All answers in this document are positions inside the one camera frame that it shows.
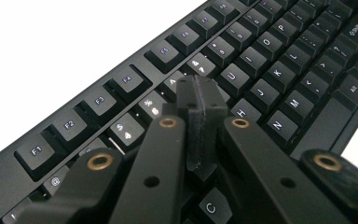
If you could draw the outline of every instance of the brass insert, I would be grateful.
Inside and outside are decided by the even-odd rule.
[[[234,119],[232,124],[237,128],[249,128],[250,123],[246,119]]]
[[[172,128],[176,126],[176,119],[170,119],[170,118],[162,119],[159,121],[159,125],[163,128]]]
[[[341,162],[336,158],[330,155],[318,154],[313,157],[313,161],[318,164],[320,167],[323,167],[326,170],[338,172],[342,168]]]
[[[108,167],[110,164],[112,164],[112,162],[113,157],[111,155],[106,153],[100,153],[89,158],[87,166],[93,171],[100,171]]]

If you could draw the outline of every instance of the keyboard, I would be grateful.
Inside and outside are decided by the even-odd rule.
[[[26,204],[53,197],[93,148],[136,153],[185,75],[215,80],[230,115],[256,121],[288,157],[310,148],[340,154],[358,126],[358,3],[197,7],[0,153],[0,222],[15,223]],[[183,223],[229,222],[218,184],[196,185],[186,180]]]

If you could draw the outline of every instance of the spacebar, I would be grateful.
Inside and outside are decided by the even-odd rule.
[[[349,109],[335,98],[330,99],[290,157],[299,160],[304,151],[314,148],[330,150],[350,118]]]

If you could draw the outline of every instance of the black plastic part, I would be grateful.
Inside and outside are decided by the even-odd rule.
[[[350,223],[255,123],[225,119],[220,143],[218,178],[236,223]]]
[[[217,128],[227,116],[215,82],[206,77],[186,76],[177,85],[178,116],[186,124],[186,169],[204,185],[216,168],[214,145]]]
[[[179,223],[185,131],[175,116],[151,123],[109,223]]]
[[[299,167],[336,204],[342,214],[358,223],[358,169],[325,150],[303,153]]]
[[[19,223],[106,222],[114,206],[113,194],[118,193],[112,187],[122,161],[120,152],[108,148],[98,148],[80,157],[54,197],[46,203],[33,203],[25,208]]]

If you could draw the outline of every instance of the computer keyboard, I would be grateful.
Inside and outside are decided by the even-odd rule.
[[[358,126],[358,3],[206,2],[0,153],[0,222],[53,197],[93,148],[134,156],[185,75],[215,80],[231,115],[259,123],[294,160],[341,153]],[[183,223],[231,216],[218,183],[186,181]]]

